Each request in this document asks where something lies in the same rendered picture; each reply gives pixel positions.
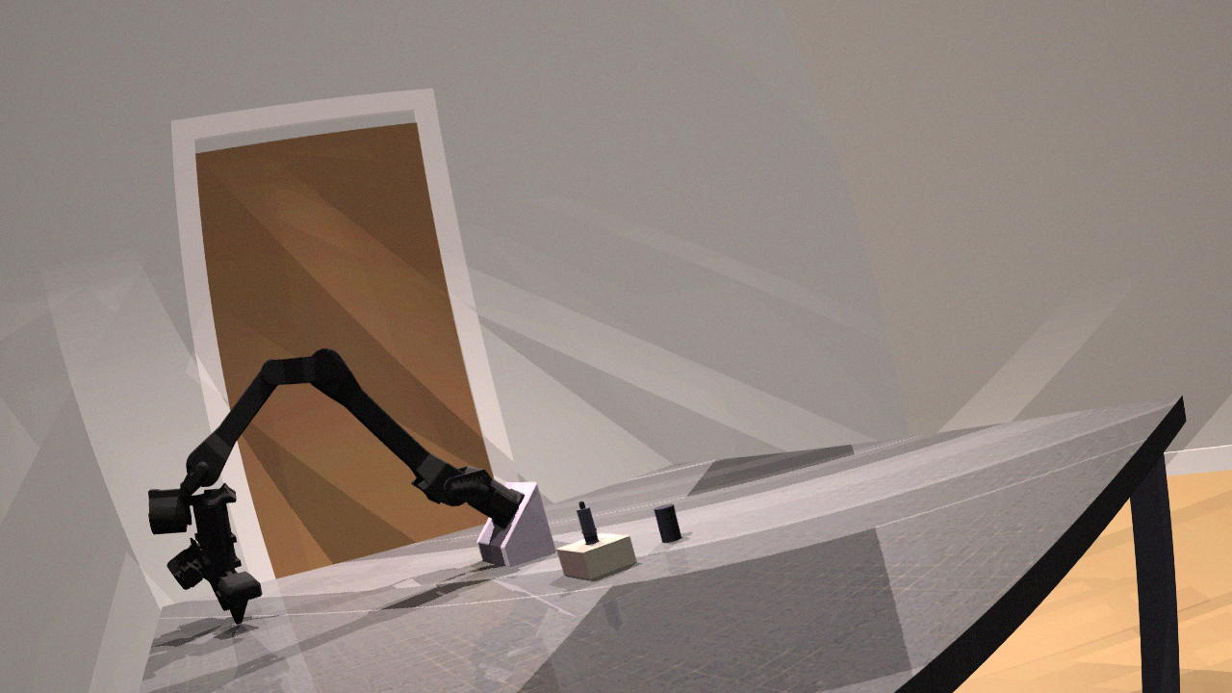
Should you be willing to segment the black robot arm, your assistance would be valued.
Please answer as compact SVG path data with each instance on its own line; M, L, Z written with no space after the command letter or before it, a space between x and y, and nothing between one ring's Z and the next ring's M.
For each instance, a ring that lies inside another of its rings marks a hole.
M509 490L496 478L490 478L485 470L468 466L453 469L434 453L428 453L381 404L375 404L375 400L360 387L339 351L322 349L310 358L269 359L264 363L225 420L221 422L200 448L190 453L186 462L188 476L181 482L180 490L148 491L148 515L154 535L188 531L188 524L192 524L190 506L193 507L196 529L201 535L216 536L229 531L227 503L237 501L235 491L224 482L219 490L205 490L201 494L193 492L200 487L216 485L235 441L280 383L312 383L328 398L338 400L411 469L416 476L411 485L423 490L429 501L436 501L437 504L442 501L450 507L460 507L467 501L469 507L489 517L496 527L506 529L526 497L517 490ZM196 545L196 540L190 540L188 549L168 561L168 570L179 580L182 589L197 586L205 572L207 578L216 577L205 550Z

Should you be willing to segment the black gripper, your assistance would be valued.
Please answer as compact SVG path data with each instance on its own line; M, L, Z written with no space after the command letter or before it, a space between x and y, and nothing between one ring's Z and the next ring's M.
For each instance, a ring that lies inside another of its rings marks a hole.
M193 536L198 541L196 545L205 550L216 572L216 577L207 577L205 572L203 578L209 580L221 609L230 610L235 624L240 626L246 603L262 596L261 583L246 571L235 571L237 567L241 567L241 560L235 556L237 540L230 529L216 536L201 535L200 531Z

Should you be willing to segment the tan rectangular block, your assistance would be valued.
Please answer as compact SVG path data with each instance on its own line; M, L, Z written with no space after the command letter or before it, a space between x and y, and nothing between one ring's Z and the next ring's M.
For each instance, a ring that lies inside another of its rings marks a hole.
M630 535L598 534L599 541L585 540L557 549L564 575L573 578L601 578L623 566L637 562Z

